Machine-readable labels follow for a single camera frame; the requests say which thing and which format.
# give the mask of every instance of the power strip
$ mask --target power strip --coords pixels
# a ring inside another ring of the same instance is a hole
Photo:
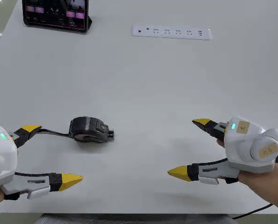
[[[133,36],[167,37],[179,39],[211,40],[212,34],[207,28],[163,27],[153,25],[134,25]]]

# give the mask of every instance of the black cable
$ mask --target black cable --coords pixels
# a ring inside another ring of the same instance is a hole
[[[38,131],[38,133],[41,133],[41,132],[46,132],[46,133],[49,133],[49,134],[55,134],[55,135],[59,135],[59,136],[63,136],[63,137],[70,137],[69,134],[63,134],[63,133],[59,133],[59,132],[54,132],[54,131],[51,131],[49,129],[40,129]]]
[[[271,207],[271,206],[273,206],[273,204],[268,204],[268,205],[266,205],[266,206],[264,206],[264,207],[262,207],[262,208],[260,208],[260,209],[253,210],[253,211],[251,211],[251,212],[248,212],[248,213],[246,213],[246,214],[243,214],[243,215],[234,217],[234,218],[232,218],[232,219],[242,218],[242,217],[251,215],[251,214],[253,214],[253,213],[255,213],[255,212],[258,212],[258,211],[262,211],[262,210],[264,210],[264,209],[267,209],[267,208],[269,208],[269,207]]]

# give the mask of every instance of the floor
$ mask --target floor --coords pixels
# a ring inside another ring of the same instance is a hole
[[[0,0],[0,37],[13,11],[17,0]],[[40,214],[37,213],[0,213],[0,224],[33,224]],[[278,224],[278,215],[251,215],[238,220],[239,224]]]

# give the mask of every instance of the label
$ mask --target label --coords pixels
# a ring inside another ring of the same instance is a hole
[[[240,121],[238,123],[237,129],[236,129],[236,133],[240,133],[240,134],[247,134],[248,133],[248,129],[250,126],[250,122],[248,121]]]
[[[261,148],[258,153],[259,153],[260,158],[263,159],[269,155],[278,153],[278,145],[275,142],[273,142],[273,143],[269,144],[268,146]]]

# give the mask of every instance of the white table surface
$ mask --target white table surface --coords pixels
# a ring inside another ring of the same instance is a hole
[[[225,157],[192,119],[240,115],[278,128],[278,0],[92,0],[90,14],[86,35],[28,28],[18,1],[0,40],[0,125],[67,132],[72,118],[93,116],[115,129],[115,142],[35,136],[17,171],[84,180],[3,202],[0,212],[244,213],[266,205],[242,184],[184,182],[167,171]],[[133,24],[210,27],[214,39],[134,37]]]

